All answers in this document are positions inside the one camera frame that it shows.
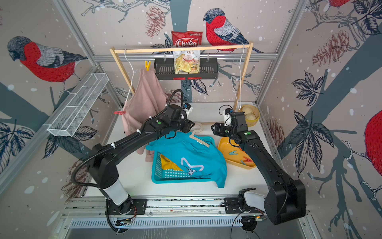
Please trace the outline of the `yellow t-shirt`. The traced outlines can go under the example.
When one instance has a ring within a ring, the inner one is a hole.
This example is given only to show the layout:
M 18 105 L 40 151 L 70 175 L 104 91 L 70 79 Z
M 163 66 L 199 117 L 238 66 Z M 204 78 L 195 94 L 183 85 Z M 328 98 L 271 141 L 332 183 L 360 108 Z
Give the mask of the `yellow t-shirt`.
M 166 158 L 164 155 L 160 155 L 161 159 L 161 168 L 163 170 L 175 170 L 175 171 L 183 171 L 177 164 L 170 161 L 168 158 Z

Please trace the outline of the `white wire hanger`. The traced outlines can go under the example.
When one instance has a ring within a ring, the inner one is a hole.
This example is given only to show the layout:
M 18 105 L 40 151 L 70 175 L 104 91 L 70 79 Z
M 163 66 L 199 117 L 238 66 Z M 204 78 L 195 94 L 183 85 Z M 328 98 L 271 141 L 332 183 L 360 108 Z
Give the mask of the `white wire hanger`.
M 241 90 L 241 79 L 242 79 L 242 68 L 241 68 L 241 62 L 242 62 L 242 59 L 243 59 L 243 56 L 244 56 L 244 51 L 245 51 L 245 47 L 244 47 L 244 44 L 242 44 L 243 48 L 242 48 L 242 54 L 240 56 L 240 59 L 239 59 L 239 62 L 238 62 L 238 68 L 239 68 L 239 79 L 238 79 L 238 88 L 237 88 L 237 92 L 236 92 L 236 95 L 235 95 L 235 103 L 234 103 L 234 110 L 237 109 L 238 106 L 241 105 L 241 96 L 239 95 L 239 91 Z

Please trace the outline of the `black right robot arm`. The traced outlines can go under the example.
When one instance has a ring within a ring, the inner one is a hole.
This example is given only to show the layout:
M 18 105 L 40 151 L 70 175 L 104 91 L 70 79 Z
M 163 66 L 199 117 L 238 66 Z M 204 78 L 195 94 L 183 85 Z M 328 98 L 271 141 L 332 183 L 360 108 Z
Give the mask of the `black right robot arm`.
M 292 179 L 276 163 L 260 136 L 249 130 L 243 112 L 235 112 L 229 105 L 223 107 L 225 120 L 212 125 L 213 134 L 233 140 L 253 160 L 269 189 L 266 196 L 256 193 L 254 188 L 241 190 L 238 195 L 240 209 L 265 212 L 274 225 L 303 218 L 306 215 L 305 185 L 301 180 Z

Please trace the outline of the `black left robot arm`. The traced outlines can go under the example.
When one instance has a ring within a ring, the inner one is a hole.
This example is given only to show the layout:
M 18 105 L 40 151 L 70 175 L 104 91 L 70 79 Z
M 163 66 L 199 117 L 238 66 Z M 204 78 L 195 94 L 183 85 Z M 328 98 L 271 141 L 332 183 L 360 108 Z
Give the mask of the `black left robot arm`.
M 174 95 L 175 93 L 171 95 L 164 110 L 155 116 L 150 116 L 136 132 L 112 144 L 94 146 L 92 156 L 74 170 L 71 182 L 77 186 L 95 187 L 116 206 L 129 207 L 131 197 L 119 180 L 117 165 L 148 143 L 167 136 L 171 132 L 187 133 L 195 125 L 188 119 L 193 109 L 191 104 L 183 101 L 179 106 L 172 104 Z M 85 166 L 95 183 L 79 182 L 76 179 L 78 171 Z

